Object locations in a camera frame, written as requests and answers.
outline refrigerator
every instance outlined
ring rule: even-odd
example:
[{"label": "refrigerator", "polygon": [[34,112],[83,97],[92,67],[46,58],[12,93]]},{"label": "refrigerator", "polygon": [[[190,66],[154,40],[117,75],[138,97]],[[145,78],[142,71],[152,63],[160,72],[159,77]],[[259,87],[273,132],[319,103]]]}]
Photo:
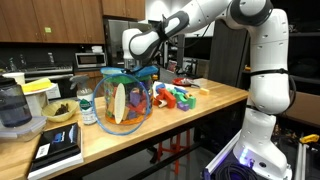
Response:
[{"label": "refrigerator", "polygon": [[131,21],[104,20],[108,66],[124,68],[122,33],[126,29],[138,28],[141,32],[152,28],[150,24]]}]

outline wooden table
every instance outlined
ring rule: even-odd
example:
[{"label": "wooden table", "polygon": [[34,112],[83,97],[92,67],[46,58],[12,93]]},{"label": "wooden table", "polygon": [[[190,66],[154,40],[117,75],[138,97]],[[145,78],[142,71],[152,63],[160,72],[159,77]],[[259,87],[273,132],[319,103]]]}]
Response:
[{"label": "wooden table", "polygon": [[[209,89],[209,95],[199,94],[199,89],[187,88],[190,94],[196,97],[195,109],[182,111],[180,109],[158,108],[153,106],[153,114],[134,133],[127,136],[115,136],[104,132],[98,124],[84,126],[80,112],[63,123],[48,122],[45,129],[52,129],[73,122],[79,122],[83,130],[83,156],[84,163],[75,165],[51,174],[47,178],[56,177],[68,171],[87,165],[100,158],[109,156],[117,151],[128,148],[134,144],[192,122],[202,116],[228,107],[245,100],[247,91],[230,87],[206,79],[198,79],[201,87]],[[96,108],[99,118],[104,119],[104,100],[96,99]],[[132,129],[132,126],[112,125],[103,121],[105,126],[116,132]],[[1,179],[26,179],[30,162],[35,153],[39,135],[29,142],[0,143],[0,177]]]}]

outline colorful toy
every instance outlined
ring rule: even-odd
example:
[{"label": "colorful toy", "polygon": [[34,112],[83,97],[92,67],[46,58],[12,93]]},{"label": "colorful toy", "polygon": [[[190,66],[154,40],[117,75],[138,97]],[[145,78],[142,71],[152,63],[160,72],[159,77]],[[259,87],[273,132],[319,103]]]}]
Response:
[{"label": "colorful toy", "polygon": [[199,94],[202,94],[202,95],[209,95],[209,92],[210,91],[205,88],[200,88],[200,90],[199,90]]},{"label": "colorful toy", "polygon": [[156,92],[159,94],[159,91],[158,91],[158,89],[161,89],[161,88],[166,88],[166,85],[165,84],[159,84],[159,85],[157,85],[156,86]]},{"label": "colorful toy", "polygon": [[181,92],[181,93],[183,93],[183,94],[188,93],[188,91],[185,90],[185,89],[181,89],[181,88],[178,88],[178,87],[174,87],[174,89],[175,89],[177,92]]},{"label": "colorful toy", "polygon": [[159,95],[156,97],[157,100],[166,100],[168,108],[174,108],[176,104],[176,98],[165,88],[158,89]]},{"label": "colorful toy", "polygon": [[189,104],[183,104],[181,101],[177,103],[177,108],[183,110],[183,111],[188,111],[189,110]]},{"label": "colorful toy", "polygon": [[177,99],[178,102],[181,101],[183,104],[188,104],[190,109],[196,107],[196,98],[194,96],[191,96],[188,99],[186,99],[183,93],[177,92],[174,94],[174,97]]}]

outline microwave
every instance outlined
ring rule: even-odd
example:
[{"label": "microwave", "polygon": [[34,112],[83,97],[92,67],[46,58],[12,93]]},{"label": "microwave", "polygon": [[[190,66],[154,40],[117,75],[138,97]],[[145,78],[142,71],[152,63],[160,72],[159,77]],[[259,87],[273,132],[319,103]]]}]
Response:
[{"label": "microwave", "polygon": [[78,68],[105,67],[107,65],[104,53],[76,53]]}]

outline box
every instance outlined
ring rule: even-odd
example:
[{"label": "box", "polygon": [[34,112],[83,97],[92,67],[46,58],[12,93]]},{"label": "box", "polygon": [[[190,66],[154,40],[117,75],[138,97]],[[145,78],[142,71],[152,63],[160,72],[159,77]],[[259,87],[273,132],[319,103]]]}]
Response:
[{"label": "box", "polygon": [[294,104],[286,111],[288,118],[320,127],[320,96],[297,92]]},{"label": "box", "polygon": [[82,163],[82,144],[82,132],[77,123],[44,131],[39,139],[28,179],[41,179]]}]

